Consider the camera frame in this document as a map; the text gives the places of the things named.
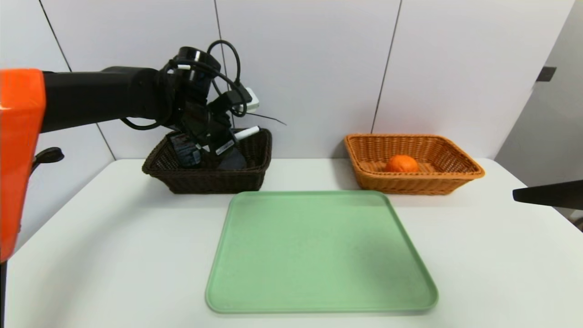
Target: wicker basket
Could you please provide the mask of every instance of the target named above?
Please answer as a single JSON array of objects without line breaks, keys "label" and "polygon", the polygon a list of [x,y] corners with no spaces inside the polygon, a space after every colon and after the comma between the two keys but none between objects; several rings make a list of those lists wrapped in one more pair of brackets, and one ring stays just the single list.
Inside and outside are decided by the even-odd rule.
[{"label": "wicker basket", "polygon": [[237,148],[247,161],[246,169],[184,169],[178,163],[171,144],[164,138],[147,157],[142,171],[161,180],[175,194],[257,191],[263,184],[271,161],[271,133],[261,129],[259,133],[241,140]]},{"label": "wicker basket", "polygon": [[[452,141],[424,134],[350,134],[346,149],[358,184],[388,194],[446,195],[484,176],[484,170]],[[409,155],[420,172],[385,172],[394,155]]]}]

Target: orange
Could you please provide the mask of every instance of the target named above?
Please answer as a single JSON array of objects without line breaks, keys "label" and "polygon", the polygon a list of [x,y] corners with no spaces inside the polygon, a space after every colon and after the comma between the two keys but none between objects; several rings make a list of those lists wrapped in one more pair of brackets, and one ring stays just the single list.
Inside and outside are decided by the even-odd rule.
[{"label": "orange", "polygon": [[395,155],[389,159],[385,167],[387,172],[419,172],[419,164],[415,158],[407,155]]}]

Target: basket rim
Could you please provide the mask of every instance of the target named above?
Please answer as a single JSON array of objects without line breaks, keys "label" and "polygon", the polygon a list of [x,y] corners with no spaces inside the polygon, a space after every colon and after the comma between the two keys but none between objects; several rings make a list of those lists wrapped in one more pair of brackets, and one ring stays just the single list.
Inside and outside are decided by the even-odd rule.
[{"label": "basket rim", "polygon": [[166,135],[164,138],[156,145],[154,150],[151,151],[150,155],[145,159],[144,164],[142,165],[142,171],[147,175],[165,175],[165,176],[184,176],[184,173],[188,173],[189,175],[204,175],[204,176],[211,176],[213,174],[216,175],[257,175],[261,173],[265,173],[267,168],[269,168],[269,164],[271,163],[271,143],[272,143],[272,135],[271,132],[266,128],[261,128],[259,133],[265,133],[267,137],[267,149],[268,151],[265,152],[265,156],[262,158],[262,163],[258,166],[254,166],[253,168],[245,168],[239,170],[219,170],[219,169],[184,169],[184,168],[177,168],[173,170],[160,170],[160,169],[153,169],[151,166],[154,164],[155,159],[158,157],[158,154],[164,149],[164,146],[168,141],[166,140]]},{"label": "basket rim", "polygon": [[[349,140],[356,138],[378,138],[378,137],[413,137],[413,138],[437,138],[445,141],[450,146],[452,146],[457,152],[459,152],[463,157],[465,157],[469,162],[476,166],[477,170],[472,172],[373,172],[362,168],[360,162],[356,159],[354,154],[354,149],[352,148]],[[486,175],[484,169],[466,152],[464,152],[459,146],[457,146],[450,139],[436,135],[436,134],[375,134],[375,133],[354,133],[345,136],[344,144],[350,155],[350,161],[353,164],[355,171],[358,174],[365,175],[368,177],[375,177],[381,179],[455,179],[455,180],[474,180],[479,179]]]}]

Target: table surface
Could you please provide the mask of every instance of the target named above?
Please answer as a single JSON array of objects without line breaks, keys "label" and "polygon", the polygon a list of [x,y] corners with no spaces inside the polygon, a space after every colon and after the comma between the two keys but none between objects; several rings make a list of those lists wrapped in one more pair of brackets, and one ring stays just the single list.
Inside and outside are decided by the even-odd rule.
[{"label": "table surface", "polygon": [[[583,327],[583,234],[500,165],[448,196],[389,195],[440,292],[417,315],[219,315],[205,288],[233,195],[108,166],[9,261],[7,328]],[[345,159],[274,159],[262,190],[358,189]]]}]

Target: green tray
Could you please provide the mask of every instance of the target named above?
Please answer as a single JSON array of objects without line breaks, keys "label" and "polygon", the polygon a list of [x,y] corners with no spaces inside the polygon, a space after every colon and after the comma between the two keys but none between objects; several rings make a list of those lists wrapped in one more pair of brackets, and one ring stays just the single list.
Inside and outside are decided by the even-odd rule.
[{"label": "green tray", "polygon": [[437,299],[377,191],[236,195],[206,287],[219,313],[415,311]]}]

